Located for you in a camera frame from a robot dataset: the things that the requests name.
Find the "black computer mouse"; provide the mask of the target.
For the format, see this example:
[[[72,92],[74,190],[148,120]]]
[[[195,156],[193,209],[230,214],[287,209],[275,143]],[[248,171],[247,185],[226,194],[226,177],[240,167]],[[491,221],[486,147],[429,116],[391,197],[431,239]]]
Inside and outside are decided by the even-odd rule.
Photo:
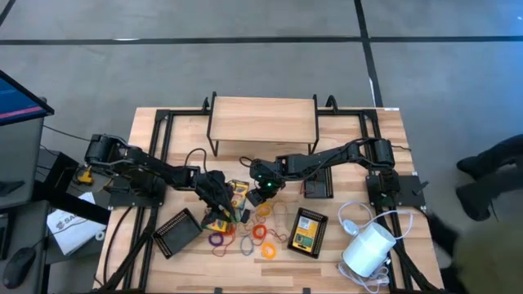
[[[22,247],[7,262],[2,274],[2,284],[7,289],[19,287],[28,275],[35,260],[36,251],[33,247]]]

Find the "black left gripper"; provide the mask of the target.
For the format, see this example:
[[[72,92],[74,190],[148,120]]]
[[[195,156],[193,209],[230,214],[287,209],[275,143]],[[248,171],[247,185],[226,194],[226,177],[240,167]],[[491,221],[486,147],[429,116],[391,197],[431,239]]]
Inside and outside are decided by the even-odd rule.
[[[228,194],[228,189],[225,185],[217,185],[213,183],[206,177],[206,175],[200,175],[197,177],[195,193],[201,200],[207,203],[207,221],[223,219],[222,205],[226,205],[226,210],[229,212],[229,219],[230,214],[235,212],[235,208],[232,204],[234,195]]]

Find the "person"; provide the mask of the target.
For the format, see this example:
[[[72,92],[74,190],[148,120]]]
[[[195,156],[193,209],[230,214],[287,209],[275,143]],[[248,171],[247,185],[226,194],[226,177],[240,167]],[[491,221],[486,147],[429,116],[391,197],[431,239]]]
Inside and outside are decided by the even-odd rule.
[[[432,241],[451,259],[440,270],[453,294],[523,294],[523,217],[479,222],[458,232],[426,214]]]
[[[485,221],[490,217],[489,205],[493,199],[523,189],[523,134],[463,158],[456,167],[474,180],[455,190],[463,210],[474,221]]]

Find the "white cylinder device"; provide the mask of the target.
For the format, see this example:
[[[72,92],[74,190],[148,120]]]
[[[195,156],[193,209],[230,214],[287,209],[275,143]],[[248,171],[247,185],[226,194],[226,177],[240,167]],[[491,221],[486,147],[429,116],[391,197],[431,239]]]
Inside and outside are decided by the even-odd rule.
[[[342,253],[342,259],[354,273],[368,278],[383,264],[395,244],[395,237],[373,222],[353,238]]]

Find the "wooden shelf with black legs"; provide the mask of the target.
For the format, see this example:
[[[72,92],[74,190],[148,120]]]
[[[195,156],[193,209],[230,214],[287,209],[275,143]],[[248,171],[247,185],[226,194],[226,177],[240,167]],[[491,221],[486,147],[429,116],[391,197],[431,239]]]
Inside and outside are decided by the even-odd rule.
[[[313,154],[320,140],[317,95],[303,99],[213,92],[208,110],[206,137],[215,156],[222,141],[306,144]]]

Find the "black metal table frame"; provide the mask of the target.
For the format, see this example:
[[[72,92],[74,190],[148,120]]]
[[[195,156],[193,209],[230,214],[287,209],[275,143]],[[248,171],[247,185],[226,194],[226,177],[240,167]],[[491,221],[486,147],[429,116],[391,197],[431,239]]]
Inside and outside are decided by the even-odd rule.
[[[201,108],[139,108],[132,125],[128,145],[168,163],[181,166],[205,166],[222,171],[229,180],[256,182],[249,175],[249,165],[259,158],[273,162],[287,154],[309,154],[306,144],[222,141],[218,155],[212,154],[206,137],[208,107],[211,97]],[[359,138],[383,138],[392,145],[398,176],[413,175],[411,157],[398,150],[406,140],[400,115],[376,108],[338,107],[334,98],[319,106],[320,140],[315,152],[340,147]],[[177,190],[167,185],[160,207],[110,207],[107,236],[98,274],[101,284],[90,294],[147,293],[360,293],[362,287],[344,278],[336,269],[349,238],[337,222],[337,211],[348,200],[368,203],[376,212],[393,207],[375,207],[369,202],[366,177],[379,171],[356,163],[330,167],[333,198],[305,198],[302,182],[288,181],[275,196],[286,204],[292,218],[299,207],[329,218],[318,259],[287,249],[267,235],[250,256],[240,250],[240,236],[224,257],[211,253],[208,233],[201,235],[170,259],[166,259],[153,239],[153,233],[184,208],[188,208],[199,225],[206,213],[206,203],[193,191]],[[273,243],[276,256],[262,256],[262,244]]]

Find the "computer monitor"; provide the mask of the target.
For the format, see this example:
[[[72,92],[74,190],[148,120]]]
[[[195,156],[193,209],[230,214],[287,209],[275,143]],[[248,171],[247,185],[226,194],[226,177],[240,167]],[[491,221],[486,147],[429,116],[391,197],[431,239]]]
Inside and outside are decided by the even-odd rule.
[[[43,98],[0,70],[0,126],[45,118],[54,113]]]

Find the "wide tan rubber band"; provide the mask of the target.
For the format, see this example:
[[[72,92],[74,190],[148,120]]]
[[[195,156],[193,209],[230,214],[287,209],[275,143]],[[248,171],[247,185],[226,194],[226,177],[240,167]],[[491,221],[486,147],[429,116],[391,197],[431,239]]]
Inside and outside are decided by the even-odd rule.
[[[236,232],[241,237],[249,236],[255,225],[256,223],[253,220],[248,220],[246,223],[238,223]]]
[[[286,230],[287,229],[287,222],[288,222],[288,209],[285,203],[283,202],[276,202],[274,203],[272,207],[273,211],[273,217],[275,220],[275,228],[276,227],[283,227]]]

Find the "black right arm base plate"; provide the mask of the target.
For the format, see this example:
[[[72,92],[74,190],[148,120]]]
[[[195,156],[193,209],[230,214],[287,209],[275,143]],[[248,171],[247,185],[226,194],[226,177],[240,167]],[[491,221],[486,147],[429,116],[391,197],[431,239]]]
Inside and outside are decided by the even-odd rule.
[[[423,207],[426,205],[422,183],[418,176],[398,176],[395,173],[366,177],[369,202],[375,207]]]

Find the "white printed paper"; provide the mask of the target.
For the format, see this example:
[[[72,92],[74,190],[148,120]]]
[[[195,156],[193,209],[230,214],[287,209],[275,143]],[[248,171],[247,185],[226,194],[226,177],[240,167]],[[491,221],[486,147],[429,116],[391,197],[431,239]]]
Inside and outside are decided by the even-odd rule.
[[[100,232],[105,231],[106,227],[107,225],[55,207],[47,215],[47,228],[65,256],[76,252]]]

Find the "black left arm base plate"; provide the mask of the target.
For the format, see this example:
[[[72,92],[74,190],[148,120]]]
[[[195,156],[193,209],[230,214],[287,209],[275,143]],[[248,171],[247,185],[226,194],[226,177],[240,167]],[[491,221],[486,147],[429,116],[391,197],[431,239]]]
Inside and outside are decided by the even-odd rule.
[[[164,180],[155,176],[146,176],[144,180],[119,176],[105,190],[110,193],[110,207],[160,207],[166,188]]]

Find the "small yellow clamp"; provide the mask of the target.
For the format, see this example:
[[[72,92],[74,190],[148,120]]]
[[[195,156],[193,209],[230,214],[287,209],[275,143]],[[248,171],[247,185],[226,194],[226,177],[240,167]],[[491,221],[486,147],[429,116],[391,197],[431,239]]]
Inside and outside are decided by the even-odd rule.
[[[76,181],[80,185],[93,185],[94,179],[92,176],[92,169],[90,167],[83,167],[82,169],[78,170]]]

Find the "yellow green crayon box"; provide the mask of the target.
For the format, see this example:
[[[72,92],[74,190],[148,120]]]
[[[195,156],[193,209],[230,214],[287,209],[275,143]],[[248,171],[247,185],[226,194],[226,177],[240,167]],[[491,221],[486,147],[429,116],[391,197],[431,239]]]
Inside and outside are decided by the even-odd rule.
[[[235,209],[243,209],[246,201],[246,195],[249,191],[249,183],[241,180],[230,180],[228,185],[233,190],[231,204]]]
[[[292,246],[305,252],[312,252],[315,244],[319,222],[300,216],[292,241]]]
[[[201,221],[201,226],[204,229],[210,229],[218,233],[226,233],[228,230],[229,222],[221,220],[212,213],[208,213]]]

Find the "black slotted plastic basket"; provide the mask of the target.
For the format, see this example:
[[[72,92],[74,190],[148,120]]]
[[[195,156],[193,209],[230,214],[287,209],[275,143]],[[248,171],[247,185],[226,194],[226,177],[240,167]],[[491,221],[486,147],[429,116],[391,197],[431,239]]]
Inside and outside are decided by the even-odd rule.
[[[300,249],[295,248],[295,247],[292,246],[293,237],[294,237],[295,230],[297,228],[298,219],[299,219],[300,216],[305,216],[307,218],[310,218],[310,219],[312,219],[314,221],[318,221],[319,222],[319,227],[318,227],[317,235],[316,235],[316,238],[315,238],[315,244],[314,244],[314,247],[312,249],[312,252],[305,252],[303,250],[300,250]],[[294,252],[297,252],[297,253],[300,253],[300,254],[302,254],[304,256],[309,256],[311,258],[318,259],[319,255],[320,255],[320,250],[321,250],[321,247],[322,247],[322,243],[323,243],[323,240],[324,240],[324,235],[325,235],[325,232],[326,232],[326,229],[327,229],[328,221],[329,221],[329,218],[327,216],[321,215],[318,212],[313,212],[313,211],[311,211],[309,209],[306,209],[304,207],[299,207],[298,210],[297,210],[297,215],[296,215],[295,221],[293,223],[293,229],[291,230],[291,235],[290,235],[290,237],[288,239],[287,249],[289,249],[291,251],[294,251]]]
[[[173,218],[160,226],[153,239],[166,259],[176,255],[194,239],[203,229],[188,208],[184,208]]]
[[[312,198],[333,198],[333,178],[330,167],[320,169],[314,176],[307,180],[316,183],[315,195]]]

